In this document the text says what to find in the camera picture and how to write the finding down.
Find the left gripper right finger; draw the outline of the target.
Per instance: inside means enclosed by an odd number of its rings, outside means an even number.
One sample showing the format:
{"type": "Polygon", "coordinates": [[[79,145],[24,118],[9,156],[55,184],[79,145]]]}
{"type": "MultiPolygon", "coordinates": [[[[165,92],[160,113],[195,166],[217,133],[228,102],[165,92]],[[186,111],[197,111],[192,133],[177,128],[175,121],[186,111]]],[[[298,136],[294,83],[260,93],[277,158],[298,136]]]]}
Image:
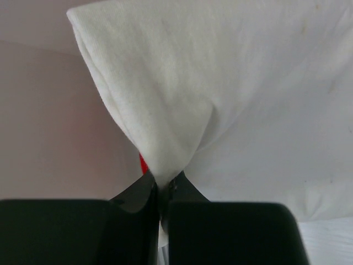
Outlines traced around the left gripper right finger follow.
{"type": "Polygon", "coordinates": [[[162,192],[169,264],[309,264],[282,204],[211,202],[181,172],[162,192]]]}

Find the white t shirt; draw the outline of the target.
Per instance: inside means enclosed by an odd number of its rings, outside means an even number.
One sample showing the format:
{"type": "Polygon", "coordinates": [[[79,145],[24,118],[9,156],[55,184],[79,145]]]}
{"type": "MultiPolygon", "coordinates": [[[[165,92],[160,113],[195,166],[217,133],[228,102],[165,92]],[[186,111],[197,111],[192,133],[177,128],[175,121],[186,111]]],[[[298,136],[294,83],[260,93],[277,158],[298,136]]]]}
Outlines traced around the white t shirt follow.
{"type": "Polygon", "coordinates": [[[67,12],[104,105],[164,188],[285,204],[352,263],[352,2],[104,1],[67,12]]]}

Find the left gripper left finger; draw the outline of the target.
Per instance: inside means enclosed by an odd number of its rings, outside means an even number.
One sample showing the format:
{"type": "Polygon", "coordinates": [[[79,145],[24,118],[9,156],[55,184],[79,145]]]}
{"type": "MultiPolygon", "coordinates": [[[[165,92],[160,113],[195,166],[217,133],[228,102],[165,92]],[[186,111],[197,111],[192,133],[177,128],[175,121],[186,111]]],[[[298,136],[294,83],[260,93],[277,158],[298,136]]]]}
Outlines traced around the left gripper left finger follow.
{"type": "Polygon", "coordinates": [[[157,185],[144,174],[110,200],[4,199],[2,264],[156,264],[157,185]]]}

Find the red t shirt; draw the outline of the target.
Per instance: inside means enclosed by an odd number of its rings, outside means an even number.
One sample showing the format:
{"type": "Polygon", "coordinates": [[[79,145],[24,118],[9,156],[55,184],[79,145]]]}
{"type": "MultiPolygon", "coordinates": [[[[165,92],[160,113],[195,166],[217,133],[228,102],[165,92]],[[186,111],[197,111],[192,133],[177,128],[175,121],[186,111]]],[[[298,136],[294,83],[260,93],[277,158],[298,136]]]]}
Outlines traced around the red t shirt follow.
{"type": "Polygon", "coordinates": [[[140,153],[139,153],[139,159],[140,159],[141,171],[143,174],[146,174],[148,172],[149,168],[140,153]]]}

